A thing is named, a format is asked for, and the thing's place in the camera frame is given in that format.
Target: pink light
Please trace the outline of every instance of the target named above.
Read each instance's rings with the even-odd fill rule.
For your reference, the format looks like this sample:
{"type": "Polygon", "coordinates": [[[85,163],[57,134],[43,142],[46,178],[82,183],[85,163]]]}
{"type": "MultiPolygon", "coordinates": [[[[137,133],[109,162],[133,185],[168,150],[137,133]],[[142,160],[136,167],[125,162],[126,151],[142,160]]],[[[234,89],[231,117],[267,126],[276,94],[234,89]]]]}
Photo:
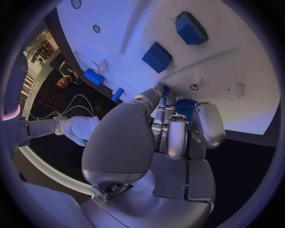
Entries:
{"type": "Polygon", "coordinates": [[[13,112],[12,114],[3,116],[2,120],[5,121],[5,120],[13,119],[13,118],[16,117],[19,113],[20,113],[20,105],[18,105],[17,110],[16,110],[15,112],[13,112]]]}

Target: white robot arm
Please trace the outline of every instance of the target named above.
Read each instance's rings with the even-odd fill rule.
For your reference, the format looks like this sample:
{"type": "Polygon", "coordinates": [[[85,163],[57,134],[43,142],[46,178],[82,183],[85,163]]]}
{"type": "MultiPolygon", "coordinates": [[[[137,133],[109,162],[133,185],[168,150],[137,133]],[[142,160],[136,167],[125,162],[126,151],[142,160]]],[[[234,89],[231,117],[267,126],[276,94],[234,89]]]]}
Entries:
{"type": "Polygon", "coordinates": [[[33,138],[55,133],[65,135],[80,146],[86,146],[93,130],[100,122],[97,116],[92,118],[85,116],[56,116],[52,120],[26,121],[20,117],[18,130],[18,147],[28,146],[33,138]]]}

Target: blue object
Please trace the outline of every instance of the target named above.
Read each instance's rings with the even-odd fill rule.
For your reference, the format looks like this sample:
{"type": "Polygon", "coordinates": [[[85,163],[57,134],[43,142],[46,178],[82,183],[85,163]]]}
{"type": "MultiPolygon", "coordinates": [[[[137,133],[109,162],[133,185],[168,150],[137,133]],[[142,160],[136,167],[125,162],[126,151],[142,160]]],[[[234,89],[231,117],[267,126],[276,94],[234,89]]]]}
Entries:
{"type": "Polygon", "coordinates": [[[159,43],[154,43],[142,57],[157,73],[165,70],[172,61],[172,56],[159,43]]]}
{"type": "Polygon", "coordinates": [[[168,92],[169,92],[169,88],[166,85],[164,85],[163,89],[164,89],[164,93],[163,93],[162,97],[166,97],[168,92]]]}
{"type": "Polygon", "coordinates": [[[191,126],[191,120],[193,115],[193,110],[197,101],[189,100],[189,99],[181,99],[176,102],[175,111],[187,117],[188,126],[191,126]]]}
{"type": "Polygon", "coordinates": [[[94,83],[96,86],[101,86],[104,83],[104,77],[102,75],[97,74],[93,69],[87,69],[84,72],[84,78],[94,83]]]}
{"type": "Polygon", "coordinates": [[[122,88],[118,88],[117,92],[112,97],[112,101],[117,102],[120,96],[123,94],[124,90],[122,88]]]}
{"type": "Polygon", "coordinates": [[[176,31],[188,45],[197,45],[209,38],[205,29],[188,12],[184,12],[177,17],[176,31]]]}

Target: person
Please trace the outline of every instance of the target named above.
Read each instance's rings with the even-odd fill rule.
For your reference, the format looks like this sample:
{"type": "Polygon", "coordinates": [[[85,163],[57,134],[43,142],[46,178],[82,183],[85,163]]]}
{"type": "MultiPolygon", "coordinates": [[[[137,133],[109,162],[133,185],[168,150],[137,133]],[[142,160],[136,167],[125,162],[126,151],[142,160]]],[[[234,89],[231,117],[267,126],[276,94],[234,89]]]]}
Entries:
{"type": "Polygon", "coordinates": [[[80,77],[77,75],[77,73],[73,70],[73,68],[67,61],[64,61],[61,64],[61,66],[59,67],[59,71],[63,75],[63,77],[55,84],[54,89],[57,93],[62,93],[68,90],[71,83],[74,83],[76,85],[81,84],[82,81],[80,77]]]}

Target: small black circle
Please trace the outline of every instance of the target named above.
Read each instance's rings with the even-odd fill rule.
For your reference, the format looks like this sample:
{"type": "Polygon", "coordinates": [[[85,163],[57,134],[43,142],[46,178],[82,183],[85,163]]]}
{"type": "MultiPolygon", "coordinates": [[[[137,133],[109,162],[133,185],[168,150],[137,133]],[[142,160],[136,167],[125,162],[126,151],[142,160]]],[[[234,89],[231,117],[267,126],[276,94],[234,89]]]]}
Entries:
{"type": "Polygon", "coordinates": [[[190,89],[194,90],[194,91],[197,91],[199,89],[199,86],[196,85],[196,84],[192,84],[192,85],[190,85],[190,89]]]}
{"type": "Polygon", "coordinates": [[[99,33],[100,27],[98,25],[93,25],[93,30],[94,30],[94,32],[99,33]]]}

